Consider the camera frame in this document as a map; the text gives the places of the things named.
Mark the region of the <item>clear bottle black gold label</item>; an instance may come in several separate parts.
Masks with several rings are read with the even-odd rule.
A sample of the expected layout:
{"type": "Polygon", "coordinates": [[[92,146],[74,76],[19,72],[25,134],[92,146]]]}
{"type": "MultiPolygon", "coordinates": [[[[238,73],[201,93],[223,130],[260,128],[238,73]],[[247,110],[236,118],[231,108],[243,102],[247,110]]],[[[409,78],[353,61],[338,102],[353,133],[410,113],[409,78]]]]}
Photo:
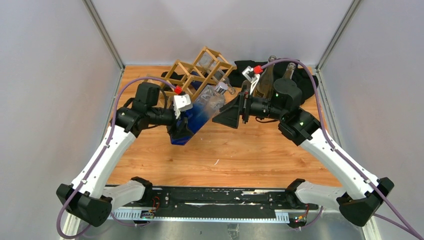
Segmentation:
{"type": "Polygon", "coordinates": [[[253,91],[254,97],[270,99],[273,93],[274,84],[274,65],[268,66],[260,75],[258,83],[253,91]]]}

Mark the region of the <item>wooden wine rack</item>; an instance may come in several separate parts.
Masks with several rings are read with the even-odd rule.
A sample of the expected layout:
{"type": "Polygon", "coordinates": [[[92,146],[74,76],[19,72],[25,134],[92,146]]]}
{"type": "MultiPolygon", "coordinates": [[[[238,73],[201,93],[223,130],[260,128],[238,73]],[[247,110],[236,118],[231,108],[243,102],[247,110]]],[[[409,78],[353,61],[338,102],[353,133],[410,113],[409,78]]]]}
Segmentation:
{"type": "Polygon", "coordinates": [[[211,86],[217,85],[213,80],[211,80],[210,75],[205,76],[205,74],[202,72],[203,69],[198,64],[202,53],[205,51],[210,51],[213,55],[220,54],[226,62],[228,62],[234,67],[234,70],[236,69],[236,67],[229,61],[227,61],[220,52],[212,50],[205,46],[199,52],[199,54],[192,63],[177,59],[171,66],[170,70],[165,74],[165,76],[157,77],[158,79],[160,79],[159,81],[154,80],[154,77],[150,75],[148,76],[148,79],[146,81],[159,85],[160,89],[162,89],[165,95],[170,99],[172,99],[174,95],[178,95],[184,92],[190,96],[191,100],[195,100],[201,92],[200,90],[194,90],[190,86],[190,83],[192,81],[202,82],[202,88],[206,84],[211,86]]]}

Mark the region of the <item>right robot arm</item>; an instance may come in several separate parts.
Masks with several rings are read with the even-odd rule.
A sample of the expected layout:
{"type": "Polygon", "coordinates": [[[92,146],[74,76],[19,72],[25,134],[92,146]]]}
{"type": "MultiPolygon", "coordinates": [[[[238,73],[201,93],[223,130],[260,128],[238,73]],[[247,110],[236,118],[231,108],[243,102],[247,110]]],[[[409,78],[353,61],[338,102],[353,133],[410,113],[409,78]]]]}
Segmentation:
{"type": "Polygon", "coordinates": [[[378,178],[353,160],[328,134],[321,122],[300,106],[302,91],[288,78],[273,83],[270,99],[240,92],[212,119],[236,129],[249,117],[277,120],[281,134],[318,159],[341,183],[341,187],[294,180],[285,201],[292,209],[307,204],[339,211],[350,223],[363,227],[394,188],[387,177],[378,178]]]}

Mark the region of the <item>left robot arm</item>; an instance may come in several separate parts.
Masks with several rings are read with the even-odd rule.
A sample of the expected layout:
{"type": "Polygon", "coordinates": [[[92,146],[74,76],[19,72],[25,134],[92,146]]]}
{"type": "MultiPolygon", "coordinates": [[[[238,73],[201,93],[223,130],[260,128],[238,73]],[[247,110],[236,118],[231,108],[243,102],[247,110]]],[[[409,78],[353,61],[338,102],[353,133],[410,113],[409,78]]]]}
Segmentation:
{"type": "Polygon", "coordinates": [[[172,128],[181,113],[192,108],[190,96],[181,87],[175,86],[173,91],[173,105],[157,107],[159,96],[165,92],[157,84],[142,82],[135,96],[114,111],[105,138],[88,164],[71,184],[61,184],[56,191],[65,211],[90,227],[99,227],[114,210],[131,202],[142,207],[159,205],[152,183],[141,177],[113,188],[105,186],[122,155],[143,130],[150,126],[172,128]]]}

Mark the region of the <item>clear bottle pale label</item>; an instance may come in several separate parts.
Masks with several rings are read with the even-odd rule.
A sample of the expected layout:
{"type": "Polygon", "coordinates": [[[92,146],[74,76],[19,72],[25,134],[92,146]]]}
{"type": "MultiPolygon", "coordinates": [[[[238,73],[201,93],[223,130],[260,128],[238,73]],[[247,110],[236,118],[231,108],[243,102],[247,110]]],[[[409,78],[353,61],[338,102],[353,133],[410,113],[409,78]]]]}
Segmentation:
{"type": "Polygon", "coordinates": [[[286,70],[282,76],[283,79],[292,80],[294,71],[297,69],[297,65],[294,62],[289,62],[287,64],[286,70]]]}

